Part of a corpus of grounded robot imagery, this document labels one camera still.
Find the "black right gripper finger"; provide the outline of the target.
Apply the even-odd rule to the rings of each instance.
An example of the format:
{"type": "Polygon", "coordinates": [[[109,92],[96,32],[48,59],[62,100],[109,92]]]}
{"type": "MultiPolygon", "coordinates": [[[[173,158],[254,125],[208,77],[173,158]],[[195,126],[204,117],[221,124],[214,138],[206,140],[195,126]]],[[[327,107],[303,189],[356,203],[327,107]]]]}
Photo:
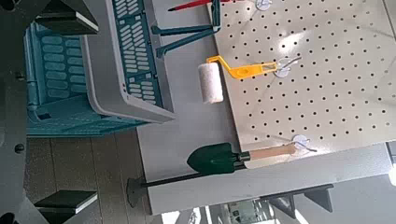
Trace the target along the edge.
{"type": "Polygon", "coordinates": [[[49,224],[83,224],[98,204],[96,191],[59,190],[35,203],[49,224]]]}
{"type": "Polygon", "coordinates": [[[49,0],[35,22],[59,35],[96,35],[99,25],[84,0],[49,0]]]}

